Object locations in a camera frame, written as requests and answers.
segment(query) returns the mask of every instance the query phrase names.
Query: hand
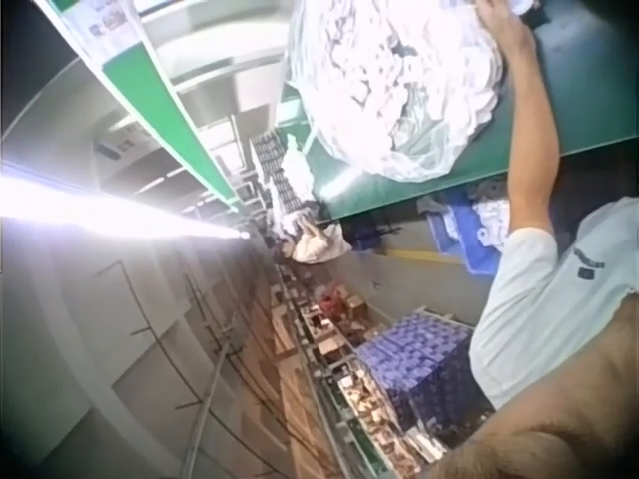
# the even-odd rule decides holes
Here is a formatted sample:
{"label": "hand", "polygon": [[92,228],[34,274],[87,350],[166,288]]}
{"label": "hand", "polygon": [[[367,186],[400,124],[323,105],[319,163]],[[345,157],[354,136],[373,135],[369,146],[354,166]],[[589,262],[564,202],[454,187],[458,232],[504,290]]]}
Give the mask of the hand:
{"label": "hand", "polygon": [[508,0],[477,0],[477,14],[508,63],[537,63],[530,29],[510,11]]}

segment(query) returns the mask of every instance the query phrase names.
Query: stacked boxes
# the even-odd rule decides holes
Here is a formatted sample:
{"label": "stacked boxes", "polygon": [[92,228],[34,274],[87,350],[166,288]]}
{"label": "stacked boxes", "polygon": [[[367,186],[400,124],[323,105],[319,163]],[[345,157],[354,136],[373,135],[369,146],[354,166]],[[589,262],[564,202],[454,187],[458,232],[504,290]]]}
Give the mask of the stacked boxes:
{"label": "stacked boxes", "polygon": [[407,431],[462,426],[481,392],[470,369],[471,331],[416,312],[357,349]]}

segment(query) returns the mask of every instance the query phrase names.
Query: metal pole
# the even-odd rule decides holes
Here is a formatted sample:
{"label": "metal pole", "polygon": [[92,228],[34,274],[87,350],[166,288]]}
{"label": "metal pole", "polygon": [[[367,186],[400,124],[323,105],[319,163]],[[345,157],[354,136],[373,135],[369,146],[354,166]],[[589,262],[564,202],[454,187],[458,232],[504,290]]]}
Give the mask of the metal pole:
{"label": "metal pole", "polygon": [[227,358],[227,352],[229,351],[230,344],[231,340],[227,338],[224,345],[222,346],[220,355],[218,356],[218,362],[216,363],[213,374],[211,374],[211,384],[209,386],[209,390],[204,398],[204,401],[202,402],[202,405],[200,406],[200,411],[198,411],[198,420],[196,422],[193,440],[191,441],[191,447],[189,448],[189,452],[187,453],[184,467],[180,471],[181,479],[191,479],[191,476],[193,475],[193,469],[196,465],[196,458],[198,457],[198,450],[200,449],[200,442],[202,442],[202,434],[204,433],[205,421],[207,419],[207,415],[209,414],[209,409],[211,408],[213,394],[215,393],[216,385],[218,384],[218,379],[220,378],[222,365]]}

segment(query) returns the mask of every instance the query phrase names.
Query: white t-shirt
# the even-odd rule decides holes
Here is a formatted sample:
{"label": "white t-shirt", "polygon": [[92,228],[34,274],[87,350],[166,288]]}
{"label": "white t-shirt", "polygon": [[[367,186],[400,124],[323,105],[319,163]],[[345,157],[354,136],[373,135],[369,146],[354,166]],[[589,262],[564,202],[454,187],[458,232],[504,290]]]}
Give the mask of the white t-shirt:
{"label": "white t-shirt", "polygon": [[548,232],[510,235],[473,335],[473,374],[496,409],[599,334],[639,288],[639,199],[583,220],[561,262]]}
{"label": "white t-shirt", "polygon": [[351,250],[343,238],[341,225],[328,225],[323,230],[326,238],[302,234],[293,250],[292,258],[297,262],[317,264],[330,261]]}

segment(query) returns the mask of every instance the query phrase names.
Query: ceiling light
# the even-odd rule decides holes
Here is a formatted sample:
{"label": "ceiling light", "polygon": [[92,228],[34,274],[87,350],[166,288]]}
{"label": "ceiling light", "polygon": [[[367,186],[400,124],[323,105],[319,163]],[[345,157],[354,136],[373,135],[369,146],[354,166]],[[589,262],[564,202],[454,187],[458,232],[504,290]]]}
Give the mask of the ceiling light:
{"label": "ceiling light", "polygon": [[186,168],[184,167],[175,168],[174,170],[171,170],[167,173],[167,178],[174,177],[176,174],[183,172],[185,169]]}
{"label": "ceiling light", "polygon": [[155,185],[159,185],[163,181],[164,181],[164,177],[155,178],[152,182],[147,183],[146,185],[141,187],[139,190],[137,190],[134,193],[134,195],[138,195],[138,194],[140,194],[142,192],[145,192],[146,190],[150,190],[152,187],[154,187]]}
{"label": "ceiling light", "polygon": [[71,194],[7,176],[0,176],[0,217],[77,225],[100,235],[123,238],[245,237],[239,230],[187,219],[122,198]]}

